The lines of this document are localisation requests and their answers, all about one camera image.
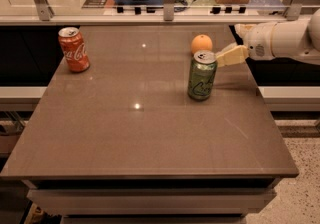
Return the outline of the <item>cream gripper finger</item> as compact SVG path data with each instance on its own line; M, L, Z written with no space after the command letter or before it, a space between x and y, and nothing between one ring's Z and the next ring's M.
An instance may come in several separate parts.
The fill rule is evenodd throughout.
M240 38L249 38L257 35L256 24L236 24L235 31Z
M248 49L244 45L232 43L216 54L219 67L244 63L249 57Z

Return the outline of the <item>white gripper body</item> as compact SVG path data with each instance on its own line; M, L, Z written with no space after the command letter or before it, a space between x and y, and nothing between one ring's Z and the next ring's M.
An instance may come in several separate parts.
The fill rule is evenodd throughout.
M272 60L271 39L275 23L261 23L249 29L243 38L249 57L256 61Z

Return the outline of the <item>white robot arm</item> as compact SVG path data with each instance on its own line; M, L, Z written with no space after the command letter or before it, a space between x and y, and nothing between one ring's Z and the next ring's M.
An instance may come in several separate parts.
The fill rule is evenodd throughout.
M236 24L235 32L243 43L232 43L218 52L219 67L240 64L247 58L256 61L289 58L320 64L320 10L309 19Z

